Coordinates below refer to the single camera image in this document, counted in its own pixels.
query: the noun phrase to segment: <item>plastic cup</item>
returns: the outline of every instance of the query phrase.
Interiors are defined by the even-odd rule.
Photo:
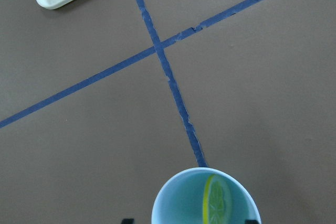
[[[203,193],[210,175],[222,176],[232,194],[233,207],[230,224],[245,224],[260,215],[248,191],[231,176],[212,168],[198,167],[184,170],[169,179],[154,202],[152,224],[203,224]]]

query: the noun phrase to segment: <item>lemon slice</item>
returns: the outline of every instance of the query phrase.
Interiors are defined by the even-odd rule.
[[[225,179],[211,175],[204,188],[203,224],[228,224],[232,213],[232,196]]]

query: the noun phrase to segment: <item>cup rim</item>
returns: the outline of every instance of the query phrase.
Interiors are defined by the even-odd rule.
[[[157,208],[157,203],[160,200],[160,198],[162,197],[163,191],[165,190],[165,188],[172,182],[174,181],[176,178],[180,177],[181,175],[187,174],[187,173],[192,173],[194,171],[205,171],[205,172],[211,172],[214,174],[218,174],[218,175],[222,175],[223,177],[231,180],[236,186],[239,187],[239,189],[244,193],[244,195],[248,198],[248,200],[250,201],[252,208],[254,210],[254,212],[256,213],[257,216],[257,221],[259,221],[259,223],[261,224],[261,218],[260,218],[260,214],[257,208],[257,205],[255,204],[254,200],[252,199],[252,196],[250,195],[250,193],[245,189],[244,186],[242,186],[241,183],[239,183],[235,178],[231,177],[230,175],[217,170],[217,169],[213,169],[213,168],[209,168],[209,167],[194,167],[194,168],[189,168],[186,170],[183,170],[177,174],[175,174],[173,177],[171,177],[160,189],[159,193],[157,194],[155,201],[154,201],[154,205],[153,205],[153,209],[152,209],[152,219],[151,222],[153,223],[153,219],[154,219],[154,215],[156,214],[156,208]]]

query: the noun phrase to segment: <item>light blue cup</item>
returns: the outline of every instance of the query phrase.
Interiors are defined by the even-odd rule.
[[[198,167],[184,170],[161,188],[154,202],[152,224],[203,224],[203,193],[210,175],[222,176],[232,194],[233,208],[230,224],[245,224],[260,215],[248,191],[231,176],[212,168]]]

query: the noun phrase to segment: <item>black object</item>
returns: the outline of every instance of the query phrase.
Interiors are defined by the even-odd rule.
[[[121,224],[134,224],[134,219],[123,219]]]
[[[245,220],[245,224],[259,224],[257,220]]]

